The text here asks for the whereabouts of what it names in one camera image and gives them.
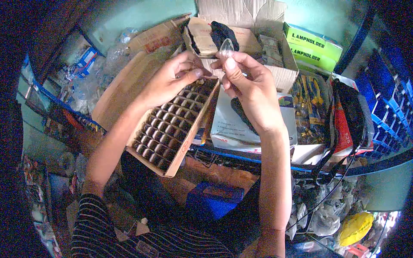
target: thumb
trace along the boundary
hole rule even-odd
[[[224,63],[224,68],[228,80],[241,91],[251,85],[251,81],[245,78],[241,69],[232,57],[227,58]]]
[[[175,79],[174,84],[175,84],[176,87],[183,89],[185,86],[187,86],[187,85],[195,82],[199,78],[201,78],[203,74],[204,74],[204,72],[201,69],[192,70],[192,71],[186,73],[181,78]]]

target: wall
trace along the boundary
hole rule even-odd
[[[340,43],[344,51],[348,49],[356,34],[368,0],[282,0],[287,3],[285,21],[309,30],[325,34]],[[194,0],[122,0],[100,1],[90,14],[81,21],[81,28],[100,51],[106,52],[126,27],[138,30],[148,29],[162,21],[191,12],[196,14]],[[379,31],[384,26],[379,18],[370,35],[361,46],[343,76],[354,78],[360,67],[366,65]]]
[[[185,13],[197,13],[194,0],[106,0],[97,1],[81,28],[106,53],[124,28],[146,30]]]
[[[367,209],[371,211],[400,211],[410,189],[413,161],[382,170],[366,177],[372,187]]]

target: hand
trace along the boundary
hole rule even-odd
[[[211,75],[195,54],[185,51],[166,61],[137,98],[148,109],[158,107],[173,99],[185,86]]]
[[[284,133],[287,130],[270,70],[251,56],[240,52],[234,52],[232,57],[212,63],[211,68],[225,69],[222,78],[225,92],[231,98],[239,98],[245,115],[261,137],[267,132]],[[242,74],[241,69],[248,74],[247,77]]]

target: forearm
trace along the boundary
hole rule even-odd
[[[256,256],[285,255],[285,228],[291,214],[290,142],[285,126],[261,135],[261,237]]]
[[[286,128],[261,137],[261,228],[285,230],[291,214],[290,144]]]
[[[121,114],[89,159],[83,193],[102,197],[104,186],[118,164],[129,136],[146,111],[146,106],[137,98]]]

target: fingernail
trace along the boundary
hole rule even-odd
[[[204,73],[202,72],[201,69],[196,69],[196,70],[195,70],[195,75],[196,75],[198,78],[200,78],[203,74],[204,74]]]
[[[235,63],[235,60],[232,57],[227,58],[225,61],[225,66],[227,69],[232,70],[235,68],[237,64]]]

